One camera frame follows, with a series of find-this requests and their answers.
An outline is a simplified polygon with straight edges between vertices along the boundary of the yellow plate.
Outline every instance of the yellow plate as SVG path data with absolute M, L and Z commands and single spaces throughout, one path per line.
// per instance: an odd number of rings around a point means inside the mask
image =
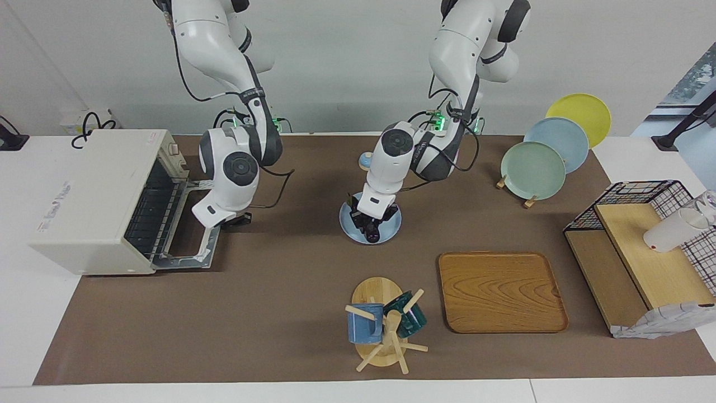
M 547 110 L 547 118 L 552 117 L 567 118 L 580 125 L 589 139 L 589 148 L 601 143 L 611 128 L 609 108 L 590 94 L 562 97 Z

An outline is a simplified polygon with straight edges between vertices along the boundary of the oven label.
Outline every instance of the oven label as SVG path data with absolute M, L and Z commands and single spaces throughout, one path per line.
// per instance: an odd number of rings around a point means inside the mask
M 159 133 L 153 131 L 152 133 L 149 133 L 149 137 L 147 137 L 147 144 L 151 145 L 157 142 L 157 138 L 159 138 Z
M 38 232 L 47 232 L 50 228 L 52 220 L 57 216 L 57 212 L 59 212 L 59 209 L 62 207 L 62 203 L 67 198 L 69 191 L 72 190 L 73 183 L 74 181 L 65 181 L 65 183 L 62 184 L 62 189 L 59 191 L 58 195 L 54 197 L 54 200 L 50 203 L 49 210 L 44 217 L 42 217 L 42 221 L 37 226 Z

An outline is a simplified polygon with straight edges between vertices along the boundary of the dark green mug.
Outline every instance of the dark green mug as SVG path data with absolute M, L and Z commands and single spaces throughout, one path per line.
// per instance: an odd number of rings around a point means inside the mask
M 407 338 L 416 334 L 427 323 L 425 315 L 422 314 L 422 310 L 420 310 L 420 307 L 417 306 L 417 304 L 414 304 L 407 313 L 403 313 L 403 308 L 405 308 L 411 298 L 412 291 L 405 291 L 403 294 L 387 303 L 383 308 L 384 315 L 387 315 L 388 312 L 394 309 L 400 312 L 400 324 L 398 325 L 398 330 L 396 332 L 400 338 Z

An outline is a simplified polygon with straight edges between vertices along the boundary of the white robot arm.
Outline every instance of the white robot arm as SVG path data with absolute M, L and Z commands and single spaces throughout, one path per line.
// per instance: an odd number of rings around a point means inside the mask
M 455 96 L 444 137 L 408 122 L 388 126 L 375 147 L 357 210 L 381 220 L 409 170 L 426 181 L 446 179 L 482 95 L 480 78 L 506 82 L 519 60 L 508 47 L 529 21 L 527 0 L 443 0 L 443 22 L 430 48 L 430 67 Z M 367 239 L 377 241 L 375 234 Z
M 238 13 L 248 7 L 248 0 L 155 0 L 155 4 L 165 12 L 179 54 L 228 93 L 238 95 L 253 118 L 253 125 L 215 128 L 201 138 L 201 166 L 214 186 L 192 212 L 205 227 L 214 227 L 251 203 L 258 168 L 276 163 L 283 151 L 257 77 L 273 67 L 274 59 L 261 51 L 241 21 Z

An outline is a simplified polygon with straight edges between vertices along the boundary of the cup handle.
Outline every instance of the cup handle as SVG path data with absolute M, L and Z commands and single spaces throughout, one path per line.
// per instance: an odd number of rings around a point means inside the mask
M 383 317 L 376 316 L 375 318 L 375 331 L 373 332 L 373 336 L 380 336 L 383 334 Z

